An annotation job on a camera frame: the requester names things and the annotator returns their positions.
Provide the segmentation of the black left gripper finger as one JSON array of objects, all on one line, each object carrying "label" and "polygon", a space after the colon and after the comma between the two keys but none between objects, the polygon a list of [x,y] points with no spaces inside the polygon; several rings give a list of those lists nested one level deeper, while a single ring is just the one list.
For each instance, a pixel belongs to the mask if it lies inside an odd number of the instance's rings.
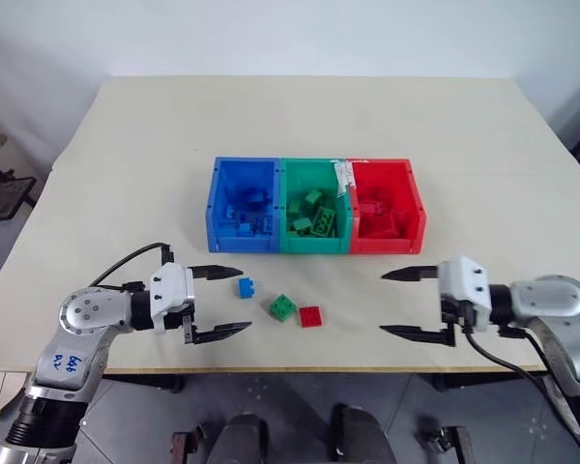
[{"label": "black left gripper finger", "polygon": [[241,276],[243,272],[239,269],[221,265],[190,266],[194,279],[205,278],[207,280],[227,279]]},{"label": "black left gripper finger", "polygon": [[200,333],[190,319],[183,320],[185,344],[204,344],[224,340],[251,326],[251,322],[237,322],[214,326],[210,331]]}]

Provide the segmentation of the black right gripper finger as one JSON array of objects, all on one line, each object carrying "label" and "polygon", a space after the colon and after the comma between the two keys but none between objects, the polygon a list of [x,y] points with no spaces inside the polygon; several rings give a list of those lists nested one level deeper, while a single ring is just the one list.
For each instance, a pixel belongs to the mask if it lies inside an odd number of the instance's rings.
[{"label": "black right gripper finger", "polygon": [[419,326],[408,325],[381,325],[380,329],[388,334],[393,334],[409,341],[439,344],[448,347],[455,347],[455,332],[453,323],[446,323],[437,331],[425,331]]},{"label": "black right gripper finger", "polygon": [[421,281],[423,279],[434,279],[437,277],[438,267],[435,265],[408,266],[381,275],[382,279],[404,282]]}]

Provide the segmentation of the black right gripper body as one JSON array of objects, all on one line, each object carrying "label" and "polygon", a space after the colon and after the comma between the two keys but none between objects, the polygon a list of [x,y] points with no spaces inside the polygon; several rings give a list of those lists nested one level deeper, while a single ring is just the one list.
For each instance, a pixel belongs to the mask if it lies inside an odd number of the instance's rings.
[{"label": "black right gripper body", "polygon": [[475,305],[468,300],[457,300],[452,296],[442,296],[441,321],[445,327],[442,334],[453,334],[453,326],[459,325],[464,334],[473,334],[477,326]]}]

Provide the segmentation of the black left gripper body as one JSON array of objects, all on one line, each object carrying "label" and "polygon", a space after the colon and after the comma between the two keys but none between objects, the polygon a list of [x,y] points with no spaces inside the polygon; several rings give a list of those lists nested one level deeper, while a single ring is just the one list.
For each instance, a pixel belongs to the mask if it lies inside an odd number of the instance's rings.
[{"label": "black left gripper body", "polygon": [[189,268],[173,273],[168,283],[169,309],[164,318],[167,329],[183,326],[183,320],[192,317],[195,303],[194,278]]}]

